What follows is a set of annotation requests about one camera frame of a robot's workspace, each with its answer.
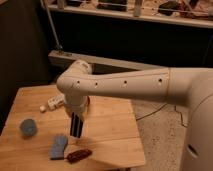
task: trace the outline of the wall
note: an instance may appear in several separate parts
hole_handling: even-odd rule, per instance
[[[50,79],[40,14],[39,0],[9,0],[0,6],[0,128],[19,87]]]

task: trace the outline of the small toy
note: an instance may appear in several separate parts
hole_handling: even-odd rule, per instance
[[[44,113],[47,110],[55,110],[64,105],[64,95],[59,94],[55,97],[50,98],[45,105],[40,106],[40,112]]]
[[[75,163],[89,157],[90,155],[92,155],[92,151],[89,149],[77,150],[73,153],[69,153],[67,155],[67,160],[70,163]]]

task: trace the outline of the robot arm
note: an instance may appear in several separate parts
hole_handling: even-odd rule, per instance
[[[68,113],[74,118],[71,135],[80,137],[78,128],[82,127],[83,112],[89,95],[185,105],[189,107],[189,123],[181,170],[213,169],[213,136],[209,131],[213,129],[212,69],[165,68],[106,75],[91,74],[91,66],[79,60],[57,81],[58,89],[65,95]]]

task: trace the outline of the dark wall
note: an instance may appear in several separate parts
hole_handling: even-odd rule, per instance
[[[40,12],[39,0],[9,0],[0,6],[0,128],[17,89],[50,78]]]
[[[203,66],[213,35],[212,29],[80,14],[55,12],[53,19],[66,51],[165,66]]]

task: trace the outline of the floor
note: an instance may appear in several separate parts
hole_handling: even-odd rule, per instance
[[[164,103],[132,101],[136,118],[161,108]],[[137,121],[146,165],[131,171],[178,171],[187,125],[188,109],[167,104],[160,111]]]

